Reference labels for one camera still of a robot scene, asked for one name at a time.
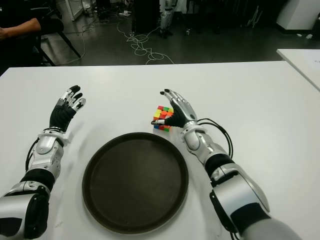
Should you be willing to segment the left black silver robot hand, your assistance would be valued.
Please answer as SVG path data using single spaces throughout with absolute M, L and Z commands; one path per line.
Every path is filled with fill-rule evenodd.
M 80 92 L 81 87 L 74 85 L 67 89 L 58 99 L 49 119 L 49 128 L 66 132 L 75 116 L 86 104 L 86 99 Z

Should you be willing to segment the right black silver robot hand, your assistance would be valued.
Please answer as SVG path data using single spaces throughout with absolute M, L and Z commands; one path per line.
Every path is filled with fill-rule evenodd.
M 184 128 L 188 123 L 197 124 L 198 118 L 194 109 L 179 93 L 166 88 L 160 94 L 169 100 L 173 115 L 166 119 L 153 120 L 151 125 Z

